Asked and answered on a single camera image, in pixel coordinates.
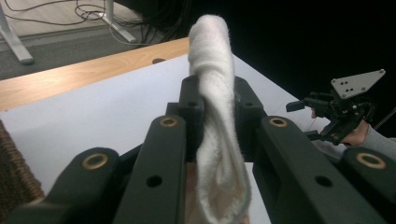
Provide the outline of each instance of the cloth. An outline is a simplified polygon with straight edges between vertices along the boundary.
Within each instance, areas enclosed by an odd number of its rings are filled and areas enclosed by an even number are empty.
[[[387,138],[378,133],[371,125],[364,142],[359,147],[367,147],[396,161],[396,138]]]
[[[196,164],[188,167],[186,223],[247,223],[251,190],[234,124],[228,27],[223,18],[204,15],[191,27],[189,38],[190,75],[199,78],[205,130]]]

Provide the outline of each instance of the wooden table edge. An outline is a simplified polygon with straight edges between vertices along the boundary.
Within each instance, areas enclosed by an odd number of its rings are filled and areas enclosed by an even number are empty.
[[[189,52],[187,37],[0,81],[0,111],[30,104]]]

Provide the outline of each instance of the metal bracket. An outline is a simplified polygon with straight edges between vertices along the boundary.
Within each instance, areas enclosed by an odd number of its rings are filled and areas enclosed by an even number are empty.
[[[351,77],[334,78],[332,86],[342,99],[347,99],[370,90],[385,73],[384,69],[380,69]]]

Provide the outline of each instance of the person's hand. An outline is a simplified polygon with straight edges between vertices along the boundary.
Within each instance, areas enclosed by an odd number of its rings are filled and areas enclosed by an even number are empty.
[[[317,115],[315,114],[315,109],[312,108],[311,118],[315,119]],[[353,147],[361,145],[366,139],[367,132],[369,131],[369,124],[363,119],[359,126],[349,133],[341,143],[346,145],[351,145]]]

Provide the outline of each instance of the white table surface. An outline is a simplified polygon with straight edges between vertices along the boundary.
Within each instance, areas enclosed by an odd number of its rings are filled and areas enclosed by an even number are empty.
[[[256,92],[268,115],[294,121],[302,131],[321,130],[328,121],[311,119],[306,108],[286,112],[297,99],[234,56],[235,75]],[[120,155],[143,143],[153,119],[167,103],[178,102],[181,80],[189,75],[187,55],[157,63],[45,100],[0,112],[0,118],[48,193],[61,171],[80,152],[109,147]],[[338,157],[344,147],[315,142],[319,150]],[[270,223],[247,163],[253,189],[251,223]]]

